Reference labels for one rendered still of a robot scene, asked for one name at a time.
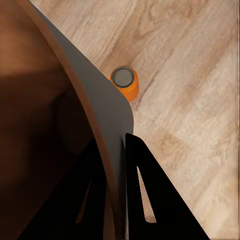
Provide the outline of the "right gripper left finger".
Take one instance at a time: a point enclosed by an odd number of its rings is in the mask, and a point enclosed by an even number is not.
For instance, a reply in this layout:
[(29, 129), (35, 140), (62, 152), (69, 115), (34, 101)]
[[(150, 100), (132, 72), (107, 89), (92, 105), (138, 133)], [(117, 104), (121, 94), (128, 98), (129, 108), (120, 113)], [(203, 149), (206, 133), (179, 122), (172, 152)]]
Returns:
[[(106, 186), (93, 138), (17, 240), (103, 240)], [(88, 187), (83, 218), (76, 223)]]

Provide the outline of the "trash can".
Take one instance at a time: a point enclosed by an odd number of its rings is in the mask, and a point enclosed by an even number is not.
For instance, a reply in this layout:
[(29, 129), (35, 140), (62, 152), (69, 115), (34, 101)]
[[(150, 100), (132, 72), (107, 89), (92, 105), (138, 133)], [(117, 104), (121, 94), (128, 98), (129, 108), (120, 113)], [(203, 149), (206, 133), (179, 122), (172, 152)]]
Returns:
[[(0, 0), (0, 240), (17, 240), (95, 138), (102, 240), (126, 240), (130, 102), (30, 0)], [(90, 185), (76, 223), (83, 220)]]

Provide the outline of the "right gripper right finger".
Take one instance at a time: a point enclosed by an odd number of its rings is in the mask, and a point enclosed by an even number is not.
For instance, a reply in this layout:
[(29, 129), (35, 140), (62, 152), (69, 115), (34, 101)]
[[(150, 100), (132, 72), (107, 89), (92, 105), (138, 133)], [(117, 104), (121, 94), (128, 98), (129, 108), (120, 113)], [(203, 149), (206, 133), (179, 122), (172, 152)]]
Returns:
[[(155, 215), (145, 220), (138, 170)], [(126, 133), (129, 240), (210, 240), (146, 143)]]

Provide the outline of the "can of soda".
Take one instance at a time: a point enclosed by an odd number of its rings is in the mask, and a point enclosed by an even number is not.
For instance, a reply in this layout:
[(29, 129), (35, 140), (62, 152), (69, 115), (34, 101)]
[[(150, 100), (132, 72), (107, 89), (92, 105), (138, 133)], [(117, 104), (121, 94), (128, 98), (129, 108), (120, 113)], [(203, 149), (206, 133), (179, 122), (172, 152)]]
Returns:
[(110, 75), (112, 83), (125, 95), (128, 101), (134, 101), (139, 95), (139, 77), (130, 66), (117, 67)]

